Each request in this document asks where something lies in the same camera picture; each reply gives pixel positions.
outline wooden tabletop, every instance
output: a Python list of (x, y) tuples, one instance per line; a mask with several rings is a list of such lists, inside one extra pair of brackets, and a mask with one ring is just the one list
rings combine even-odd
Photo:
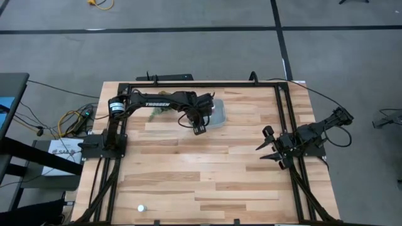
[[(107, 101), (116, 96), (119, 82), (105, 82), (96, 117), (107, 115)], [(289, 83), (297, 125), (314, 122), (308, 92)], [(112, 223), (296, 223), (296, 208), (288, 170), (261, 160), (271, 147), (255, 149), (263, 142), (262, 129), (271, 125), (281, 132), (274, 89), (254, 88), (140, 88), (143, 93), (215, 92), (225, 105), (227, 122), (199, 136), (180, 127), (181, 114), (170, 111), (148, 122), (152, 108), (141, 108), (127, 124), (128, 146), (122, 159)], [(282, 101), (287, 114), (284, 94)], [(97, 120), (95, 133), (106, 128)], [(327, 167), (317, 158), (305, 158), (313, 194), (329, 214), (339, 218)], [(72, 220), (88, 207), (97, 159), (86, 161), (77, 192)], [(100, 167), (94, 197), (101, 178)], [(303, 192), (301, 200), (308, 218)], [(105, 219), (109, 194), (104, 198)], [(146, 212), (138, 212), (145, 205)]]

